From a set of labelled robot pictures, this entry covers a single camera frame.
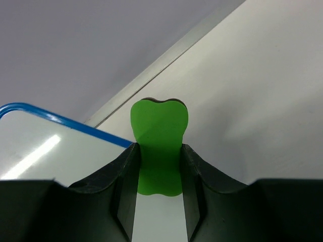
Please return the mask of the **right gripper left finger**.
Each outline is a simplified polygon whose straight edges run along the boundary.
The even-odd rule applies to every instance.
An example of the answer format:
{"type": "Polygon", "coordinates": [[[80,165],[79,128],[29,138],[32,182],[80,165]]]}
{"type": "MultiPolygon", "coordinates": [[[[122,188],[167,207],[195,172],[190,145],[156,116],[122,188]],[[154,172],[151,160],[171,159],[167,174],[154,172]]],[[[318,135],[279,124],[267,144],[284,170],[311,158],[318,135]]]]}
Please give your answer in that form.
{"type": "Polygon", "coordinates": [[[130,145],[115,160],[73,183],[78,193],[78,241],[131,241],[140,168],[140,149],[130,145]]]}

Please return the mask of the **green whiteboard eraser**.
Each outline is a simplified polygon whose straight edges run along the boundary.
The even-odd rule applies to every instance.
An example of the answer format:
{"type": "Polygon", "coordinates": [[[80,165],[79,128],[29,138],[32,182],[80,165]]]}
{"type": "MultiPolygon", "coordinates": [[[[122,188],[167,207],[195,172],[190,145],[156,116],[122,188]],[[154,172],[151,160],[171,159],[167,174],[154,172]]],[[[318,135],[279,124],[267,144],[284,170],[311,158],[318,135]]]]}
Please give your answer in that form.
{"type": "Polygon", "coordinates": [[[132,105],[131,128],[141,153],[139,194],[182,193],[180,150],[188,120],[188,109],[179,99],[143,98],[132,105]]]}

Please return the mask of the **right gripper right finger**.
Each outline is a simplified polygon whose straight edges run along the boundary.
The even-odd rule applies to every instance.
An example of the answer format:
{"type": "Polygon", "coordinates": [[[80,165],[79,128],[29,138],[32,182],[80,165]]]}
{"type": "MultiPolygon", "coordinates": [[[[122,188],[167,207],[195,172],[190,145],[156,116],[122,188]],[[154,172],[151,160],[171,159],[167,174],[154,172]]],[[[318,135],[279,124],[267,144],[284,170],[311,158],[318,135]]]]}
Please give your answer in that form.
{"type": "Polygon", "coordinates": [[[216,206],[247,185],[203,160],[187,144],[181,147],[180,175],[188,241],[215,241],[212,230],[225,222],[216,206]]]}

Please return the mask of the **blue framed whiteboard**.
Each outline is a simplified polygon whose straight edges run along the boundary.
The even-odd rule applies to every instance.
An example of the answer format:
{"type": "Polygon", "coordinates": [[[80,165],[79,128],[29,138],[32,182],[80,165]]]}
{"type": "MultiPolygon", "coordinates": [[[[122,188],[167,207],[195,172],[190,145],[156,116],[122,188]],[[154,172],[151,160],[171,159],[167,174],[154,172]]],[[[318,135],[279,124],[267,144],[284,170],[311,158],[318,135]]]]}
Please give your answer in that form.
{"type": "Polygon", "coordinates": [[[1,180],[54,180],[68,187],[131,144],[31,104],[1,106],[1,180]]]}

